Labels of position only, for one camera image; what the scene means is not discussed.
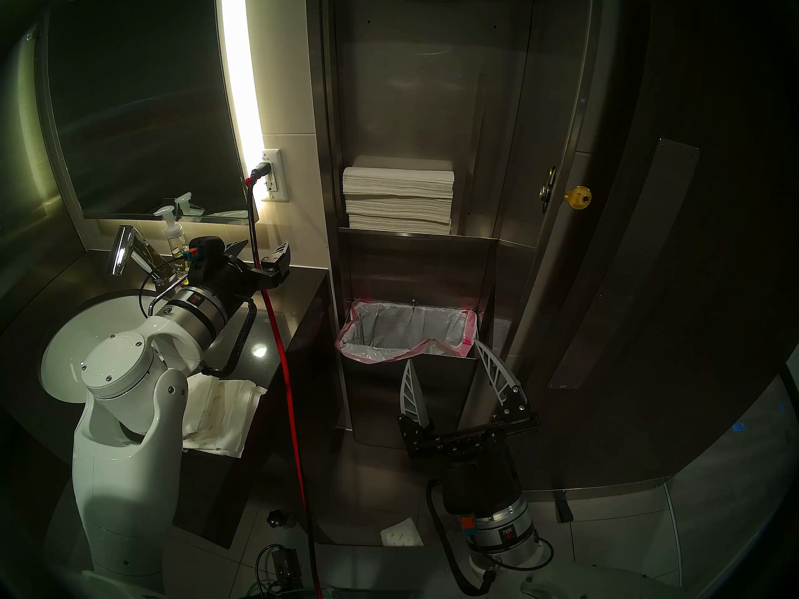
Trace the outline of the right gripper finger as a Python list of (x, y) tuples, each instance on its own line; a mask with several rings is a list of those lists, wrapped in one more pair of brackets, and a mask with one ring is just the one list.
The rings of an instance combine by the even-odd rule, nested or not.
[(434, 424), (412, 359), (406, 362), (401, 379), (398, 424), (404, 441), (426, 441), (433, 435)]
[(473, 345), (498, 399), (499, 408), (491, 415), (491, 422), (512, 424), (528, 421), (530, 403), (518, 378), (483, 342), (475, 340)]

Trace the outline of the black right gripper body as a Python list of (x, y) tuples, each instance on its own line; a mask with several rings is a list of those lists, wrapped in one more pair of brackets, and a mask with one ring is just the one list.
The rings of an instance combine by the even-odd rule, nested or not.
[(515, 422), (496, 422), (438, 435), (406, 415), (399, 416), (399, 431), (410, 458), (441, 458), (439, 476), (426, 491), (441, 485), (443, 504), (450, 515), (490, 517), (518, 501), (521, 483), (507, 437), (541, 428), (538, 415)]

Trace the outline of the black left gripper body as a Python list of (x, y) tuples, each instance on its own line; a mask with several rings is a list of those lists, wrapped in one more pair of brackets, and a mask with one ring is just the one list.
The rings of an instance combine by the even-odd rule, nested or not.
[(229, 304), (239, 296), (248, 299), (257, 291), (277, 288), (288, 277), (288, 274), (268, 274), (239, 258), (226, 257), (225, 245), (218, 236), (191, 239), (187, 250), (190, 287), (209, 290), (223, 304)]

